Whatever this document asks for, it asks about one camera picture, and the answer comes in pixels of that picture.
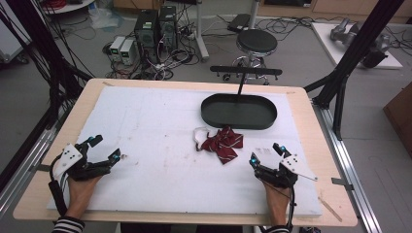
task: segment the sleeve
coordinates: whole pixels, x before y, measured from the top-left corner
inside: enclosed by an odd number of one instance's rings
[[[290,233],[286,226],[272,226],[266,229],[263,233]]]
[[[85,223],[79,219],[62,216],[58,219],[52,233],[82,233]]]

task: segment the white power supply box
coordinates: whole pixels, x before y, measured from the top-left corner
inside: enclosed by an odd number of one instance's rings
[[[118,36],[110,46],[110,53],[112,54],[113,61],[121,61],[120,49],[125,39],[126,38],[123,36]]]
[[[133,65],[136,59],[137,51],[134,45],[134,39],[126,39],[120,49],[121,60],[124,65]]]

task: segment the round stool seat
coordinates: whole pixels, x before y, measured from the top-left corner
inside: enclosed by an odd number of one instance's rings
[[[243,52],[256,56],[267,56],[276,50],[278,41],[266,31],[249,29],[239,33],[236,45]]]

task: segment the black oval tray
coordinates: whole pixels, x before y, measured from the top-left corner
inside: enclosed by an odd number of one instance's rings
[[[268,99],[257,95],[214,94],[203,100],[203,120],[223,128],[266,129],[272,126],[278,112]]]

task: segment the wooden table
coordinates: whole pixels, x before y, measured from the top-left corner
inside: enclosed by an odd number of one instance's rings
[[[105,86],[137,86],[150,88],[212,90],[237,92],[237,84],[221,83],[183,83],[153,82],[130,80],[93,79],[66,119],[43,164],[50,165],[61,153],[67,143],[75,144],[86,120]],[[285,93],[291,106],[294,123],[299,134],[310,168],[318,176],[315,183],[323,215],[319,217],[294,217],[294,225],[312,226],[355,226],[358,222],[349,196],[344,186],[331,182],[331,178],[340,178],[327,146],[321,126],[312,109],[309,98],[303,88],[289,86],[244,85],[244,93],[267,92]],[[14,217],[17,219],[56,220],[56,210],[46,208],[52,198],[49,191],[49,173],[38,171],[18,202]],[[83,220],[93,221],[135,221],[135,222],[170,222],[170,223],[204,223],[204,224],[241,224],[269,225],[266,215],[216,215],[216,214],[181,214],[181,213],[139,213],[139,212],[104,212],[87,211]]]

